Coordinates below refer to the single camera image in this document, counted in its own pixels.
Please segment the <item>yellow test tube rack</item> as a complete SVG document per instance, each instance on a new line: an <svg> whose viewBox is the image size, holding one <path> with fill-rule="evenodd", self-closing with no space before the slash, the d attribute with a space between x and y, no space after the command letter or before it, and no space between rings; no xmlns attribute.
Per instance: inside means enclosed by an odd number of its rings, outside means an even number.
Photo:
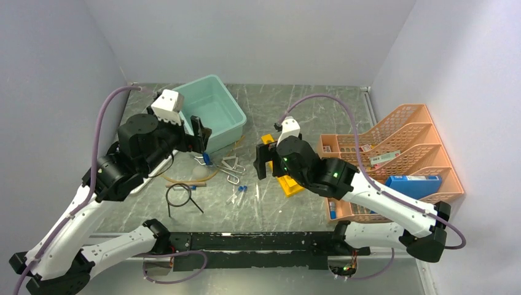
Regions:
<svg viewBox="0 0 521 295"><path fill-rule="evenodd" d="M264 144L272 143L274 142L273 136L270 134L266 134L261 136L261 140ZM284 192L284 195L286 198L290 198L293 195L296 195L302 191L304 191L304 188L297 184L290 176L282 176L277 178L277 181L281 187L281 189Z"/></svg>

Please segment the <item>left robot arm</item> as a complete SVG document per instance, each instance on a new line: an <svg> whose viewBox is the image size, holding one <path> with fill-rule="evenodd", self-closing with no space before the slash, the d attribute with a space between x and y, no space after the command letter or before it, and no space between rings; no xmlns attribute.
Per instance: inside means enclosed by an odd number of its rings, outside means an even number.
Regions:
<svg viewBox="0 0 521 295"><path fill-rule="evenodd" d="M183 123L166 122L153 114L131 116L118 128L118 140L107 154L95 157L76 196L53 229L32 250L9 260L19 286L30 294L77 294L103 270L138 254L160 256L171 248L170 232L158 220L86 247L85 242L106 214L121 204L173 151L203 153L211 129L197 116L192 134Z"/></svg>

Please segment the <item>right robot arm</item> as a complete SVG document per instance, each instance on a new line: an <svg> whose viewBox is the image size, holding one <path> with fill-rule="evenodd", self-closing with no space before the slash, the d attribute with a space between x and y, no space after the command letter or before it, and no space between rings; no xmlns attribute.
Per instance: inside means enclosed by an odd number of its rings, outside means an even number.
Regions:
<svg viewBox="0 0 521 295"><path fill-rule="evenodd" d="M338 254L376 246L406 250L416 259L435 263L448 249L445 229L451 206L446 202L425 203L377 184L351 163L321 158L308 142L295 136L280 143L258 144L254 168L259 179L267 176L267 162L273 164L274 177L288 175L314 194L360 205L389 220L376 224L352 222L331 239Z"/></svg>

